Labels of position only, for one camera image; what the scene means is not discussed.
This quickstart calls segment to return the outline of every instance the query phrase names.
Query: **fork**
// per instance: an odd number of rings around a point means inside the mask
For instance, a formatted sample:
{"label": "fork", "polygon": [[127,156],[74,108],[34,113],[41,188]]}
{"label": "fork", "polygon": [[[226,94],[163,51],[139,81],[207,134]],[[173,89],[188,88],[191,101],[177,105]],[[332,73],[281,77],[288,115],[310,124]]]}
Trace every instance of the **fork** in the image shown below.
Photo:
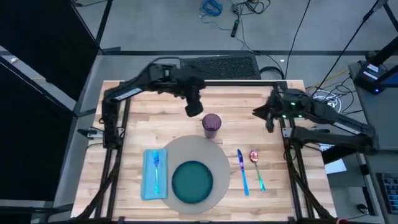
{"label": "fork", "polygon": [[155,164],[155,194],[159,194],[159,179],[157,175],[157,166],[159,165],[159,151],[152,151],[152,157],[154,158]]}

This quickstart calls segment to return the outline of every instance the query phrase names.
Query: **black keyboard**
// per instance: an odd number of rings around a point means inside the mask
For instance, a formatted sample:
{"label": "black keyboard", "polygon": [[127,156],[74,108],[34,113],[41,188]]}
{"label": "black keyboard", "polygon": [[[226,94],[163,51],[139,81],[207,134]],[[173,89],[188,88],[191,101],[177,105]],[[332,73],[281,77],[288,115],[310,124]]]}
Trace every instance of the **black keyboard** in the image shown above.
{"label": "black keyboard", "polygon": [[377,174],[384,201],[391,214],[398,214],[398,174]]}
{"label": "black keyboard", "polygon": [[219,56],[185,58],[182,65],[197,67],[196,73],[205,80],[261,79],[255,56]]}

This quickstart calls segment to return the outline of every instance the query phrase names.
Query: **butcher block tabletop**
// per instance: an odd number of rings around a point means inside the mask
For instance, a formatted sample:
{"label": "butcher block tabletop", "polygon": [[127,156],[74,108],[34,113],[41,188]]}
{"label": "butcher block tabletop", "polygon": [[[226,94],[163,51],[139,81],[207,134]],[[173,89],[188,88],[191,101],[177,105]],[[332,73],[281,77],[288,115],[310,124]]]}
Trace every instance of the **butcher block tabletop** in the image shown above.
{"label": "butcher block tabletop", "polygon": [[[287,81],[287,84],[289,88],[305,90],[301,80],[290,80]],[[101,117],[101,100],[104,90],[118,85],[118,81],[103,83],[93,123],[94,127],[103,129],[103,125],[99,124],[98,120]],[[193,118],[186,115],[185,100],[175,98],[170,94],[158,95],[153,92],[144,92],[132,97],[113,220],[125,217],[125,220],[129,221],[286,221],[287,217],[295,217],[289,173],[283,157],[284,146],[279,123],[275,122],[275,131],[268,133],[265,121],[252,115],[254,108],[262,106],[266,102],[271,90],[271,86],[208,86],[200,92],[204,111]],[[119,114],[120,120],[122,120],[123,110],[122,106]],[[170,141],[181,136],[204,136],[201,119],[208,113],[219,115],[223,122],[221,129],[213,139],[224,150],[229,160],[230,183],[223,199],[207,212],[196,215],[179,214],[161,200],[141,200],[144,150],[163,148]],[[297,126],[308,128],[313,126],[311,121],[304,119],[296,119],[295,123]],[[101,140],[92,140],[89,144],[97,142],[101,142]],[[259,152],[257,164],[267,188],[265,192],[261,192],[259,189],[254,164],[246,159],[245,171],[250,196],[244,195],[236,149],[240,149],[244,155],[248,155],[251,150]],[[105,154],[106,150],[100,144],[87,149],[72,217],[79,215],[97,193]],[[336,212],[321,153],[305,147],[302,149],[302,155],[310,190],[318,201],[335,216]],[[300,188],[298,186],[297,188],[305,216],[304,197]],[[104,196],[102,217],[106,216],[109,191],[110,188]]]}

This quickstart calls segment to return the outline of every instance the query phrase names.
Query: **spoon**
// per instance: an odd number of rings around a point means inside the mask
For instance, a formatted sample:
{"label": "spoon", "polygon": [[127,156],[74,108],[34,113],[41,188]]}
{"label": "spoon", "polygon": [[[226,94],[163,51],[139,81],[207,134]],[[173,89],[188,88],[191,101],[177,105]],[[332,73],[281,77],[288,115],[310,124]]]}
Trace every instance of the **spoon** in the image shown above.
{"label": "spoon", "polygon": [[258,176],[258,178],[259,178],[259,183],[260,183],[260,189],[261,189],[262,192],[265,192],[265,191],[266,191],[266,186],[264,185],[264,181],[263,181],[262,178],[261,178],[260,171],[259,171],[259,168],[258,168],[258,166],[257,166],[257,161],[259,160],[259,154],[258,154],[257,151],[251,150],[251,151],[250,151],[250,154],[249,154],[249,157],[250,157],[250,161],[251,161],[251,162],[254,164],[254,166],[256,167],[257,176]]}

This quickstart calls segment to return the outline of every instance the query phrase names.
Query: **spoon handle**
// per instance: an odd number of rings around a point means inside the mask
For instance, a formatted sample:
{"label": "spoon handle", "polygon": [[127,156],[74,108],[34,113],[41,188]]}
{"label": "spoon handle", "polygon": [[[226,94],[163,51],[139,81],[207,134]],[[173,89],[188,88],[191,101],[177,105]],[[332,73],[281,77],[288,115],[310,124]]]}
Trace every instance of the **spoon handle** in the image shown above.
{"label": "spoon handle", "polygon": [[256,166],[256,170],[257,170],[257,176],[259,178],[261,192],[265,192],[266,191],[266,185],[264,184],[264,181],[261,178],[260,171],[259,171],[259,168],[258,168],[257,164],[255,166]]}

